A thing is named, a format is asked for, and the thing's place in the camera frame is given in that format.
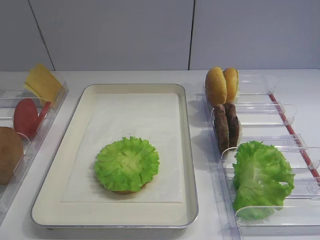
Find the yellow cheese slice back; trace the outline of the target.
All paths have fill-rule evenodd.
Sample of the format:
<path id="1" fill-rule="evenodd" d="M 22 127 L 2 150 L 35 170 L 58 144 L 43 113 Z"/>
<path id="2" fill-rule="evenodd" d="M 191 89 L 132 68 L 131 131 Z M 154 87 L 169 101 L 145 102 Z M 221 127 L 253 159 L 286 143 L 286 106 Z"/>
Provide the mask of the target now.
<path id="1" fill-rule="evenodd" d="M 24 87 L 32 92 L 38 99 L 40 103 L 44 106 L 46 102 L 52 103 L 54 101 L 52 91 L 50 88 L 42 81 L 31 81 L 25 82 Z"/>

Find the cream metal tray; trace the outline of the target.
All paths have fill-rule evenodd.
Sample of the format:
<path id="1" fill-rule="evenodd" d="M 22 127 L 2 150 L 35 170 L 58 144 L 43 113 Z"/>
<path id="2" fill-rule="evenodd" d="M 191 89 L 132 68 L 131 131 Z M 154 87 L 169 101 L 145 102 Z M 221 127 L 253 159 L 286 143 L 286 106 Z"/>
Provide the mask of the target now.
<path id="1" fill-rule="evenodd" d="M 159 172 L 139 192 L 97 181 L 96 155 L 123 137 L 148 140 Z M 183 229 L 198 216 L 186 91 L 174 83 L 86 87 L 31 209 L 43 228 Z"/>

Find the red tomato slice in rack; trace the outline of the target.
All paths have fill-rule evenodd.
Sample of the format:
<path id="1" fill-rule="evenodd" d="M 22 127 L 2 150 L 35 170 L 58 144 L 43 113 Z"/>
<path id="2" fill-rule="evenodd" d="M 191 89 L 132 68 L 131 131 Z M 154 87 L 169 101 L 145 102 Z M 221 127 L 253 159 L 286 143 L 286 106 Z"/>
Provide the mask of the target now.
<path id="1" fill-rule="evenodd" d="M 35 122 L 34 130 L 36 132 L 38 131 L 42 121 L 44 120 L 45 116 L 47 115 L 48 111 L 50 110 L 50 107 L 51 107 L 51 102 L 47 101 L 44 104 L 44 106 L 43 106 L 43 108 L 42 108 L 42 110 L 41 110 L 40 114 L 38 115 L 38 118 Z"/>

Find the clear acrylic left rack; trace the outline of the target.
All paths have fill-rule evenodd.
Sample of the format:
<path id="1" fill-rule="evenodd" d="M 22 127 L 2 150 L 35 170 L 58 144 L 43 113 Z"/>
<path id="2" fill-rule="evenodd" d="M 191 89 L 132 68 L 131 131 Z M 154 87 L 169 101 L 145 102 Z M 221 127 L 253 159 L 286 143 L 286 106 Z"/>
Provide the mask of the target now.
<path id="1" fill-rule="evenodd" d="M 6 185 L 0 186 L 0 213 L 5 215 L 9 210 L 22 182 L 27 175 L 46 135 L 51 128 L 68 92 L 68 85 L 63 76 L 57 72 L 51 72 L 62 84 L 55 101 L 51 103 L 44 120 L 40 124 L 33 138 L 22 136 L 23 156 L 13 172 L 13 177 Z M 27 72 L 2 72 L 0 76 L 0 125 L 2 127 L 14 127 L 14 111 L 19 101 L 30 98 L 35 103 L 38 115 L 44 105 L 37 96 L 23 87 Z"/>

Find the red tomato slice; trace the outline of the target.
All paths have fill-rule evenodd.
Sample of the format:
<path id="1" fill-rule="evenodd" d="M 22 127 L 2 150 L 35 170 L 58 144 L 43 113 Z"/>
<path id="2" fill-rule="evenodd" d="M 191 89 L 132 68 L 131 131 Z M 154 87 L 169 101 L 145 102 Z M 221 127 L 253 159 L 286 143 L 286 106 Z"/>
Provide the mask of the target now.
<path id="1" fill-rule="evenodd" d="M 13 114 L 13 127 L 17 133 L 33 138 L 36 134 L 38 111 L 31 98 L 25 98 L 16 105 Z"/>
<path id="2" fill-rule="evenodd" d="M 44 104 L 44 106 L 43 106 L 43 108 L 42 108 L 42 110 L 41 110 L 40 114 L 38 115 L 38 118 L 35 122 L 34 130 L 36 132 L 38 131 L 42 121 L 44 120 L 45 116 L 47 115 L 48 111 L 50 110 L 50 107 L 51 107 L 51 102 L 47 101 Z"/>

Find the yellow cheese slice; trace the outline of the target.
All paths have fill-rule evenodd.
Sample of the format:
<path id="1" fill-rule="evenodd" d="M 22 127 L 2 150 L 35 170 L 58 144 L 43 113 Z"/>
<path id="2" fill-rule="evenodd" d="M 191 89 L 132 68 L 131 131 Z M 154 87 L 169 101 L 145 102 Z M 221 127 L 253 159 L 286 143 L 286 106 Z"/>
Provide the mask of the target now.
<path id="1" fill-rule="evenodd" d="M 57 95 L 62 89 L 63 85 L 54 77 L 54 75 L 43 65 L 37 64 L 32 68 L 26 78 L 26 82 L 43 82 L 52 92 L 53 102 L 56 100 Z"/>
<path id="2" fill-rule="evenodd" d="M 42 81 L 31 81 L 25 82 L 24 87 L 32 92 L 38 99 L 40 103 L 44 106 L 46 102 L 52 103 L 54 101 L 52 91 L 50 88 Z"/>

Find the clear acrylic rack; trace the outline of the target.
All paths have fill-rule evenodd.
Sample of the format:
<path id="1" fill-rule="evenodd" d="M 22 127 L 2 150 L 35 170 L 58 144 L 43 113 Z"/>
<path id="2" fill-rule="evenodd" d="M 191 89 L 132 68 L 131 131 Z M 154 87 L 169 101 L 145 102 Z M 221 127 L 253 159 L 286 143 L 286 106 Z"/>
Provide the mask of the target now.
<path id="1" fill-rule="evenodd" d="M 22 182 L 27 175 L 46 135 L 51 128 L 68 92 L 68 85 L 63 76 L 57 72 L 51 72 L 62 84 L 55 101 L 51 103 L 44 120 L 40 124 L 33 138 L 22 136 L 23 156 L 13 172 L 13 177 L 6 185 L 0 186 L 0 213 L 5 215 L 9 210 Z M 2 72 L 0 76 L 0 125 L 2 127 L 14 127 L 14 111 L 19 101 L 30 98 L 35 103 L 38 115 L 44 105 L 37 96 L 23 87 L 27 72 Z"/>
<path id="2" fill-rule="evenodd" d="M 320 237 L 320 148 L 294 132 L 297 108 L 276 98 L 277 82 L 240 75 L 233 103 L 218 108 L 205 87 L 199 95 L 224 240 Z"/>

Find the white paper sheet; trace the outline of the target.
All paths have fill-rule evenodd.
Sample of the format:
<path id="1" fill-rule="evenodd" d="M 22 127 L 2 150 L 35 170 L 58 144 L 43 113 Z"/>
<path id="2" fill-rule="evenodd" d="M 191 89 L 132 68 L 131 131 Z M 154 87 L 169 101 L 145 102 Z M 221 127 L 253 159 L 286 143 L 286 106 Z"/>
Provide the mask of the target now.
<path id="1" fill-rule="evenodd" d="M 96 155 L 104 146 L 131 136 L 148 140 L 156 148 L 158 174 L 139 192 L 123 195 L 107 191 L 95 176 Z M 66 137 L 73 165 L 63 202 L 182 201 L 183 154 L 176 94 L 97 94 L 84 109 L 76 111 Z"/>

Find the yellow cheese slice front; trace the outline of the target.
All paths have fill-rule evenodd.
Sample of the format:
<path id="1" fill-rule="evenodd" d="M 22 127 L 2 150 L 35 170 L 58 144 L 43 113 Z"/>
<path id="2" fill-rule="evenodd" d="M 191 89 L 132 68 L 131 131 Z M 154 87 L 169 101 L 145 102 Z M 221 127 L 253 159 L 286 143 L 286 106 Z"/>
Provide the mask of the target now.
<path id="1" fill-rule="evenodd" d="M 53 102 L 56 100 L 57 95 L 62 89 L 63 85 L 54 77 L 54 75 L 43 65 L 37 64 L 32 68 L 26 78 L 26 82 L 43 82 L 52 92 Z"/>

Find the bottom bun under lettuce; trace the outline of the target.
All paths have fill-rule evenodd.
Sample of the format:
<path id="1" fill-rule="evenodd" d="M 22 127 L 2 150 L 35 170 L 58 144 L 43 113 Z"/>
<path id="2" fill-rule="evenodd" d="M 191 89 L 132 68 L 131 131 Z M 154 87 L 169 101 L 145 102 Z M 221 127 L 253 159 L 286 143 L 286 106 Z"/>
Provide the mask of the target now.
<path id="1" fill-rule="evenodd" d="M 145 184 L 140 188 L 140 190 L 142 190 L 146 185 L 147 185 L 147 183 L 145 183 Z M 133 194 L 133 193 L 135 193 L 135 191 L 130 191 L 130 190 L 112 191 L 112 193 L 119 194 L 119 195 L 128 195 L 128 194 Z"/>

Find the brown meat patty right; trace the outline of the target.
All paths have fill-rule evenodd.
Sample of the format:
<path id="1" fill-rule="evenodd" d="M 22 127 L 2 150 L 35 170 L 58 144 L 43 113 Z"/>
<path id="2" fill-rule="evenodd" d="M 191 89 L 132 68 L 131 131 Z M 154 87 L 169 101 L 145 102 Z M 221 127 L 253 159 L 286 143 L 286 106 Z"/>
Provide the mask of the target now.
<path id="1" fill-rule="evenodd" d="M 236 113 L 236 107 L 233 103 L 229 102 L 224 104 L 224 109 L 228 124 L 229 147 L 236 147 L 240 134 L 240 126 Z"/>

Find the brown meat patty left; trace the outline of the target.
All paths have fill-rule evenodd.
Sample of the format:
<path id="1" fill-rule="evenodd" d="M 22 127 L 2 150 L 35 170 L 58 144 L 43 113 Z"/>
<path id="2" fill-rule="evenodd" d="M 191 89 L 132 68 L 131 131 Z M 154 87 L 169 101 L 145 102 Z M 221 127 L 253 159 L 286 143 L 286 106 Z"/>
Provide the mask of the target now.
<path id="1" fill-rule="evenodd" d="M 217 144 L 220 154 L 229 148 L 229 126 L 226 117 L 226 110 L 223 104 L 214 107 L 214 127 L 217 136 Z"/>

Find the brown meat patty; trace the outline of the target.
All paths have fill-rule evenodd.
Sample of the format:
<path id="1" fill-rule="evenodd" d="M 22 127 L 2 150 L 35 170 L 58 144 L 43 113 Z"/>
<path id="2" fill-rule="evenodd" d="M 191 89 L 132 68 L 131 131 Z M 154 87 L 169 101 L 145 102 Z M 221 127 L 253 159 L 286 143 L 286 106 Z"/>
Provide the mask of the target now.
<path id="1" fill-rule="evenodd" d="M 224 109 L 228 124 L 229 147 L 236 147 L 240 134 L 240 126 L 236 113 L 236 107 L 233 103 L 229 102 L 224 104 Z"/>
<path id="2" fill-rule="evenodd" d="M 214 107 L 214 127 L 217 136 L 217 144 L 220 154 L 229 148 L 229 126 L 226 117 L 226 110 L 223 104 Z"/>

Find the green lettuce leaf in rack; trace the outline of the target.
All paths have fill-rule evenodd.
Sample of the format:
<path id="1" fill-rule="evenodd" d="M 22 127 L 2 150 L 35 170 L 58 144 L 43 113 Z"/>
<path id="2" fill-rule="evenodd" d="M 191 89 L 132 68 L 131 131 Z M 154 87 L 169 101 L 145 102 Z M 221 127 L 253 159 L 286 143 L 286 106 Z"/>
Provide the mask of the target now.
<path id="1" fill-rule="evenodd" d="M 233 164 L 235 199 L 233 209 L 245 220 L 260 220 L 274 213 L 274 207 L 294 189 L 295 174 L 282 152 L 258 141 L 242 143 Z"/>

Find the golden bun half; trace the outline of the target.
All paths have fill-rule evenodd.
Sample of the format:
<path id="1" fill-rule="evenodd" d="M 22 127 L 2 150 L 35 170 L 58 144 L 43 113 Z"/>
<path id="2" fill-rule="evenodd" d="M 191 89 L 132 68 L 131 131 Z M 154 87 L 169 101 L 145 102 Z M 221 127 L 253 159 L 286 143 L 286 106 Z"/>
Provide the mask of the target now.
<path id="1" fill-rule="evenodd" d="M 227 85 L 219 66 L 211 68 L 205 78 L 205 92 L 209 103 L 214 107 L 224 104 L 227 99 Z"/>
<path id="2" fill-rule="evenodd" d="M 236 98 L 239 85 L 238 70 L 232 67 L 226 68 L 223 71 L 223 76 L 226 82 L 226 102 L 233 103 Z"/>

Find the golden bun half left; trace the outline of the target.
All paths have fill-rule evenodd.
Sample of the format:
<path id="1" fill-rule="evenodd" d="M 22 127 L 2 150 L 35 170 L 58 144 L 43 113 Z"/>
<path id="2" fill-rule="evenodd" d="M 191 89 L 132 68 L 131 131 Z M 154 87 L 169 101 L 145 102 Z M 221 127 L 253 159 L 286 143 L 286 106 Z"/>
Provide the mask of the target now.
<path id="1" fill-rule="evenodd" d="M 227 99 L 227 85 L 219 66 L 211 68 L 205 78 L 205 92 L 209 103 L 214 107 L 224 104 Z"/>

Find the golden bun half right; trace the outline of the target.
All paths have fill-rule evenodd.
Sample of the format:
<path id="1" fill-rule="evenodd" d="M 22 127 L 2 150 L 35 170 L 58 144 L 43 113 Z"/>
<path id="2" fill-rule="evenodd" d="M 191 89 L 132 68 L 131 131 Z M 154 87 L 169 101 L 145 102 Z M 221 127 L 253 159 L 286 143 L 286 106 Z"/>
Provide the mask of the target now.
<path id="1" fill-rule="evenodd" d="M 223 71 L 223 76 L 226 82 L 226 102 L 233 103 L 236 98 L 239 85 L 238 70 L 232 67 L 226 68 Z"/>

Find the green lettuce leaf on bun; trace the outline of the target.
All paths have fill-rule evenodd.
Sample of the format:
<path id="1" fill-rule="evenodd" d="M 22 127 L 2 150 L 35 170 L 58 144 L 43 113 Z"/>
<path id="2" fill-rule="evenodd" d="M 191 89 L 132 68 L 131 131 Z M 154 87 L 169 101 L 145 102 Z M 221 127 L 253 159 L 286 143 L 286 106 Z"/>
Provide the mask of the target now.
<path id="1" fill-rule="evenodd" d="M 156 148 L 148 140 L 134 136 L 106 145 L 95 158 L 95 176 L 110 192 L 139 192 L 159 172 L 160 157 Z"/>

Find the clear acrylic right rack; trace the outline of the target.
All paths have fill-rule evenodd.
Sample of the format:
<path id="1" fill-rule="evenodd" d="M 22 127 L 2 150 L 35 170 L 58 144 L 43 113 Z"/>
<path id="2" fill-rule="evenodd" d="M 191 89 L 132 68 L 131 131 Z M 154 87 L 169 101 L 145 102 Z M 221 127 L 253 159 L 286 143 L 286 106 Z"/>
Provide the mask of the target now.
<path id="1" fill-rule="evenodd" d="M 233 103 L 218 108 L 205 87 L 199 95 L 224 240 L 320 237 L 320 148 L 294 132 L 297 108 L 276 98 L 277 82 L 240 75 Z"/>

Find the brown bun left rack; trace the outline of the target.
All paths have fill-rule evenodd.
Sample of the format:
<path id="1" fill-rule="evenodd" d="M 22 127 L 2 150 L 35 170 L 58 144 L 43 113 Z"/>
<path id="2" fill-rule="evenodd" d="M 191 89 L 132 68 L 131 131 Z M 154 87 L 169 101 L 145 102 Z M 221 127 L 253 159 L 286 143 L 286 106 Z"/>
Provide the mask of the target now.
<path id="1" fill-rule="evenodd" d="M 14 170 L 23 156 L 23 143 L 20 136 L 10 127 L 0 127 L 0 184 L 10 182 Z"/>

